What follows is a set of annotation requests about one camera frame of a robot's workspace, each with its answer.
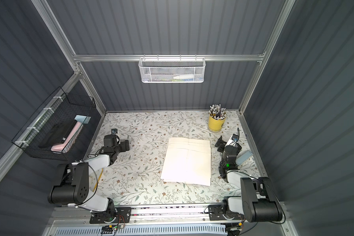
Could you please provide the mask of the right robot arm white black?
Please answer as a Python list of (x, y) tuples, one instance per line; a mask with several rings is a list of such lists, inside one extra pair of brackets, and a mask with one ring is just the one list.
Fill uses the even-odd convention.
[(273, 192), (270, 179), (253, 177), (239, 170), (236, 163), (237, 156), (242, 150), (239, 144), (239, 135), (234, 134), (228, 141), (219, 137), (215, 147), (222, 154), (218, 167), (220, 177), (225, 182), (239, 187), (241, 196), (225, 197), (221, 208), (209, 207), (210, 219), (224, 218), (248, 222), (284, 223), (286, 215)]

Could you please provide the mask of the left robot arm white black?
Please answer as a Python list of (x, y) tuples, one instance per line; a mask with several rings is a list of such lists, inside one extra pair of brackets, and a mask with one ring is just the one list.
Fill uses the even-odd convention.
[(89, 176), (94, 174), (95, 180), (99, 182), (96, 171), (113, 165), (121, 152), (130, 150), (130, 144), (128, 140), (120, 140), (116, 133), (106, 135), (103, 141), (104, 146), (92, 158), (60, 164), (48, 196), (51, 204), (89, 210), (91, 224), (119, 223), (121, 220), (113, 200), (98, 195), (96, 190), (90, 190)]

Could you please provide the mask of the cream lined notebook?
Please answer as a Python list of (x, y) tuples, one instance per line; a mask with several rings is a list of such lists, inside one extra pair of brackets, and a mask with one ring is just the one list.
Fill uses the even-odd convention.
[(170, 138), (161, 179), (164, 182), (210, 186), (210, 141), (180, 137)]

